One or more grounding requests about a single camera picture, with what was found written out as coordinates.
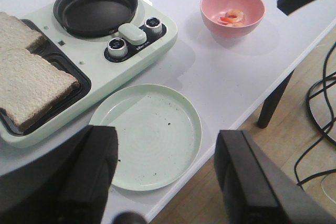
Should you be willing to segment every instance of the black nonstick pan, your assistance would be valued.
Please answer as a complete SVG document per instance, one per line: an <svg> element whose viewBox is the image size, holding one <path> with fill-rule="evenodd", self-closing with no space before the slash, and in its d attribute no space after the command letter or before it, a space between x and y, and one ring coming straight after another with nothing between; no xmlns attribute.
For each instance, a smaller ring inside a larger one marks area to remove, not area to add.
<svg viewBox="0 0 336 224"><path fill-rule="evenodd" d="M129 23L138 0L56 0L54 16L70 34L103 37Z"/></svg>

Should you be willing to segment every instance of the toast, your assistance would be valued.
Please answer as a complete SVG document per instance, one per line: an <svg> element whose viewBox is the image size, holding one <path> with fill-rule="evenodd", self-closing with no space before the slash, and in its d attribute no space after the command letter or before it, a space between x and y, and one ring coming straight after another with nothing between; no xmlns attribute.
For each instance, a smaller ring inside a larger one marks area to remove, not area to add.
<svg viewBox="0 0 336 224"><path fill-rule="evenodd" d="M25 131L79 82L27 49L0 51L0 108Z"/></svg>
<svg viewBox="0 0 336 224"><path fill-rule="evenodd" d="M38 31L5 12L0 12L0 52L15 48L26 48L33 52L46 38Z"/></svg>

